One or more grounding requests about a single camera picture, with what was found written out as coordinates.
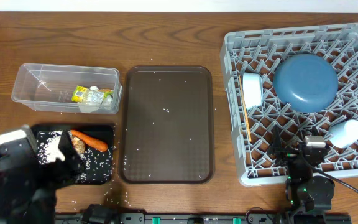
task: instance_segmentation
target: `wooden stick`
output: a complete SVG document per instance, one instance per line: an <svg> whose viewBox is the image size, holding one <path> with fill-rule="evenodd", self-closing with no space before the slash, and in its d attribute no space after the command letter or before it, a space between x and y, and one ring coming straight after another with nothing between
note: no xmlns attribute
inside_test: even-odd
<svg viewBox="0 0 358 224"><path fill-rule="evenodd" d="M252 142L252 138L251 138L251 131L249 129L249 123L248 123L248 112L247 112L247 107L246 107L246 103L244 101L244 94L242 92L242 84L241 84L241 78L239 76L239 86L240 86L240 92L241 92L241 100L242 100L242 110L244 111L244 115L246 117L246 127L247 127L247 135L248 135L248 141Z"/></svg>

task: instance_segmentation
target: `blue plate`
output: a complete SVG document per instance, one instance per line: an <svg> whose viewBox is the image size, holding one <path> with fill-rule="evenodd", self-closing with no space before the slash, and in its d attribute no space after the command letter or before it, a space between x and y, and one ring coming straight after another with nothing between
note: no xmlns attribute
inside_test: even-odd
<svg viewBox="0 0 358 224"><path fill-rule="evenodd" d="M291 108L312 113L325 109L335 99L338 80L332 66L319 56L300 54L287 59L274 74L278 98Z"/></svg>

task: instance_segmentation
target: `white mug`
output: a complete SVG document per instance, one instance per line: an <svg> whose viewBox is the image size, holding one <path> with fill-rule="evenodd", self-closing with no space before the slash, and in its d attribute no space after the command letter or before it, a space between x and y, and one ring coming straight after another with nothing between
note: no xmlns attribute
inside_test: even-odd
<svg viewBox="0 0 358 224"><path fill-rule="evenodd" d="M341 149L349 147L358 140L358 121L350 119L329 128L329 134L333 137L329 139L331 143Z"/></svg>
<svg viewBox="0 0 358 224"><path fill-rule="evenodd" d="M242 76L242 92L247 110L262 105L263 87L259 74L244 73Z"/></svg>

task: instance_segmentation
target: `gray plastic dish rack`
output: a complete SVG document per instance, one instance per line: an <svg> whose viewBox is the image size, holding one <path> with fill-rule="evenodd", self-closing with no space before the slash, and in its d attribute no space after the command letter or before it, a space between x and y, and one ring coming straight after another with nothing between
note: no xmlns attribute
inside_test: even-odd
<svg viewBox="0 0 358 224"><path fill-rule="evenodd" d="M275 69L296 54L315 54L326 59L338 76L335 100L319 113L300 113L282 103L273 89ZM358 176L358 141L346 149L329 142L330 126L347 119L358 120L358 23L267 29L226 34L220 53L224 88L229 101L232 143L239 182L245 186L284 183L287 168L266 155L275 125L284 146L295 146L317 127L330 145L317 168L334 177ZM263 81L262 106L248 112L252 142L248 141L238 76L258 73Z"/></svg>

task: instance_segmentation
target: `carrot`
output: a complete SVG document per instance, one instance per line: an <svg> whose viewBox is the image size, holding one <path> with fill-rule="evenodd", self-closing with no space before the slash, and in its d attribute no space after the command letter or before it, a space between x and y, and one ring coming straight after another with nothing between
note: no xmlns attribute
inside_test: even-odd
<svg viewBox="0 0 358 224"><path fill-rule="evenodd" d="M87 136L84 133L81 133L79 131L70 130L71 134L78 137L80 140L84 141L85 144L101 151L105 152L107 151L107 148L109 147L106 143L100 141L99 139L93 138L91 136Z"/></svg>

